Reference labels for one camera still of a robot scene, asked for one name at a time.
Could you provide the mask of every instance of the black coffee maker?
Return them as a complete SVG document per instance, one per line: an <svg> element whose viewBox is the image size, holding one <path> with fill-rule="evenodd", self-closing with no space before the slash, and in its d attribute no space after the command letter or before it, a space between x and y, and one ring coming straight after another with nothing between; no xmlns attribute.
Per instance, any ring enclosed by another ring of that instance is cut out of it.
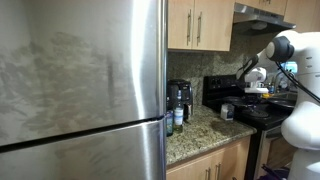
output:
<svg viewBox="0 0 320 180"><path fill-rule="evenodd" d="M167 109L173 110L178 90L181 90L181 103L184 105L183 119L188 119L193 114L193 94L189 81L172 79L167 82Z"/></svg>

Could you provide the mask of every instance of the granite countertop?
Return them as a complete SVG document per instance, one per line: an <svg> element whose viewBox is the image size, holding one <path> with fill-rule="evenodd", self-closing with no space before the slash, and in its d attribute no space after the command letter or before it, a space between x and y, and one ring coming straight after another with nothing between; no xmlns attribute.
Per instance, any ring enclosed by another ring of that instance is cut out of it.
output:
<svg viewBox="0 0 320 180"><path fill-rule="evenodd" d="M167 165L257 132L241 122L225 121L205 106L195 106L188 122L184 123L182 133L167 137Z"/></svg>

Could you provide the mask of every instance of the cord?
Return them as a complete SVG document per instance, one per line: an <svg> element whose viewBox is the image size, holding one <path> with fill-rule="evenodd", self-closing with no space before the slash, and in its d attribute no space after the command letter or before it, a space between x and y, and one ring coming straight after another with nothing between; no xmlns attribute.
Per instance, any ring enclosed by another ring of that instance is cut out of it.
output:
<svg viewBox="0 0 320 180"><path fill-rule="evenodd" d="M320 98L312 93L309 89L307 89L304 85L302 85L292 74L287 74L287 72L283 69L280 62L275 62L281 72L299 89L303 90L309 96L311 96L314 100L316 100L320 104Z"/></svg>

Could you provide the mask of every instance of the stainless steel refrigerator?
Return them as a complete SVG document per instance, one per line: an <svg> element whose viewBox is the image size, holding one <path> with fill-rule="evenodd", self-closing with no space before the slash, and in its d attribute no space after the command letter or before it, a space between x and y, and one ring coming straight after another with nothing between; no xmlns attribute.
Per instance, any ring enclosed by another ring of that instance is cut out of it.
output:
<svg viewBox="0 0 320 180"><path fill-rule="evenodd" d="M165 0L0 1L0 179L165 179Z"/></svg>

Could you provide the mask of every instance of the range hood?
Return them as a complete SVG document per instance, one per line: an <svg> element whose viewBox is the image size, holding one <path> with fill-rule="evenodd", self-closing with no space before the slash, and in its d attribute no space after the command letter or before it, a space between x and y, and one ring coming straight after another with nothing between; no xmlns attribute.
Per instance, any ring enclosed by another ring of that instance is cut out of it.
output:
<svg viewBox="0 0 320 180"><path fill-rule="evenodd" d="M276 33L296 27L283 21L283 16L235 3L233 29L246 35Z"/></svg>

